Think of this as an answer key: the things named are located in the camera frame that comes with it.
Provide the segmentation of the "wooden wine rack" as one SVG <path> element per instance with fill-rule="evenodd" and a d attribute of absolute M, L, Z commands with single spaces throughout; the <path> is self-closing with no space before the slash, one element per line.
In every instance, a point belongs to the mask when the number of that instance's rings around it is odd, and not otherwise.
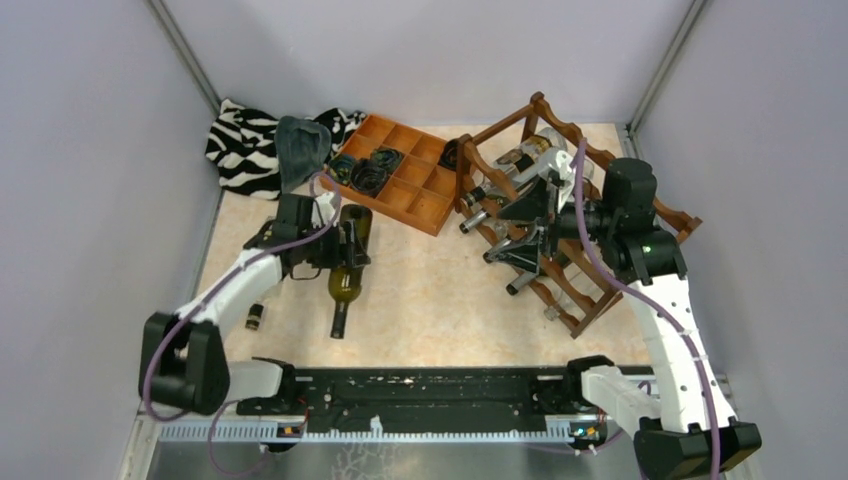
<path fill-rule="evenodd" d="M 657 198 L 647 162 L 586 144 L 542 93 L 459 137 L 455 158 L 462 231 L 478 229 L 491 244 L 484 260 L 519 274 L 508 292 L 534 291 L 572 337 L 621 300 L 623 286 L 666 308 L 687 292 L 680 245 L 700 219 Z"/>

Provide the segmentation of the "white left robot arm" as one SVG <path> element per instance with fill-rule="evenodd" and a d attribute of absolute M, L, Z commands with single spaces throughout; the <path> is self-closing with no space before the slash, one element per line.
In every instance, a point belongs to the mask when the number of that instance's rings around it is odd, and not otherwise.
<path fill-rule="evenodd" d="M 300 399 L 293 365 L 255 357 L 230 362 L 224 341 L 249 308 L 300 264 L 323 270 L 369 264 L 371 209 L 344 205 L 332 193 L 284 194 L 275 216 L 244 244 L 235 262 L 203 293 L 172 313 L 145 322 L 138 391 L 153 406 L 213 415 L 234 402 L 243 415 L 285 414 Z"/>

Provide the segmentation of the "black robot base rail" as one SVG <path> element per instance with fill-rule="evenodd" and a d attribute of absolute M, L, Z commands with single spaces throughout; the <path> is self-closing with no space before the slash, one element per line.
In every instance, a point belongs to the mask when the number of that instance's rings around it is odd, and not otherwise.
<path fill-rule="evenodd" d="M 583 406 L 564 367 L 300 368 L 270 398 L 245 399 L 217 423 L 163 426 L 171 441 L 524 443 L 598 448 L 612 419 Z"/>

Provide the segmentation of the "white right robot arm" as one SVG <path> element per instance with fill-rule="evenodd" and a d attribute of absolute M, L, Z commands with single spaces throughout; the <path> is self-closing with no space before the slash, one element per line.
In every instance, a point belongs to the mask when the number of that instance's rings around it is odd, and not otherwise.
<path fill-rule="evenodd" d="M 598 199 L 584 192 L 585 162 L 552 150 L 521 171 L 498 172 L 501 220 L 527 232 L 492 259 L 537 273 L 559 240 L 578 240 L 594 268 L 630 302 L 647 346 L 657 394 L 602 355 L 574 363 L 563 398 L 576 412 L 612 416 L 633 441 L 650 479 L 720 478 L 762 445 L 723 395 L 690 302 L 688 268 L 674 234 L 656 223 L 657 180 L 640 159 L 609 164 Z"/>

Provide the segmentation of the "small clear glass bottle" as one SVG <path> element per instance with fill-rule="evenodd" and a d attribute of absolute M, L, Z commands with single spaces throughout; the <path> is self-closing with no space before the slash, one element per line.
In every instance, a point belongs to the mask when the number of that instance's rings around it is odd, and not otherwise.
<path fill-rule="evenodd" d="M 503 239 L 517 239 L 521 238 L 525 234 L 525 230 L 515 226 L 509 222 L 495 222 L 493 224 L 493 230 L 499 240 Z"/>

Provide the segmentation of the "dark wine bottle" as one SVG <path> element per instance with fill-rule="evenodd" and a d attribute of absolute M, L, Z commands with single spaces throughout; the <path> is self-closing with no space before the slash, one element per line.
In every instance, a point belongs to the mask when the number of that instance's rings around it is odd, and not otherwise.
<path fill-rule="evenodd" d="M 470 217 L 466 218 L 459 224 L 459 230 L 462 234 L 468 234 L 475 228 L 483 225 L 485 222 L 493 219 L 493 216 L 485 210 L 480 210 Z"/>
<path fill-rule="evenodd" d="M 371 209 L 358 204 L 343 206 L 341 209 L 341 222 L 353 219 L 366 220 L 372 229 L 373 212 Z M 330 273 L 328 291 L 335 302 L 333 322 L 330 331 L 330 337 L 332 339 L 344 338 L 349 307 L 359 297 L 362 291 L 362 277 L 364 269 L 365 267 L 348 270 L 339 265 Z"/>

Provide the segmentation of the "dark wine bottle back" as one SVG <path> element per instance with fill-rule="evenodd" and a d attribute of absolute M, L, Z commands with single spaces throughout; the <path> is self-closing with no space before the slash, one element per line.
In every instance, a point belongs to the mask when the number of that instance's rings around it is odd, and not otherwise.
<path fill-rule="evenodd" d="M 468 234 L 475 228 L 483 225 L 485 222 L 493 219 L 493 216 L 485 210 L 480 210 L 470 217 L 466 218 L 459 224 L 459 230 L 462 234 Z"/>

